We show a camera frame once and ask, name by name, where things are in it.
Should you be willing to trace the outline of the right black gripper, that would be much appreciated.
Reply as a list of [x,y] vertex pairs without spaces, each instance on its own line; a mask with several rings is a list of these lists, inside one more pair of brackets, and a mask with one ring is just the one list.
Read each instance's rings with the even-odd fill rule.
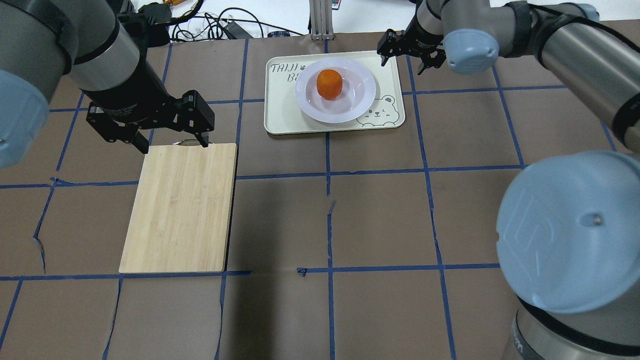
[[377,44],[377,54],[381,57],[381,66],[402,55],[419,58],[421,64],[417,75],[430,68],[439,69],[446,61],[446,52],[439,48],[443,34],[429,32],[419,24],[418,18],[411,19],[402,35],[393,29],[387,29]]

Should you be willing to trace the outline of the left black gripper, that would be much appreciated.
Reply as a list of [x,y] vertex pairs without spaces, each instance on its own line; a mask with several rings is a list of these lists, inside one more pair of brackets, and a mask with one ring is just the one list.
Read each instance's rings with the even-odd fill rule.
[[121,141],[146,155],[149,140],[141,130],[166,128],[194,135],[199,145],[210,145],[215,112],[195,89],[181,98],[171,96],[147,60],[139,60],[133,73],[110,89],[87,91],[90,109],[86,122],[106,142]]

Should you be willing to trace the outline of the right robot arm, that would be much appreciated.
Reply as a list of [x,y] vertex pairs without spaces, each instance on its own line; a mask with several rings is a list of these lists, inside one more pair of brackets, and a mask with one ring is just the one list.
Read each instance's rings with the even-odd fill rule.
[[496,256],[519,307],[503,360],[639,358],[639,46],[588,3],[416,0],[405,30],[377,44],[460,75],[534,59],[611,146],[548,152],[510,182]]

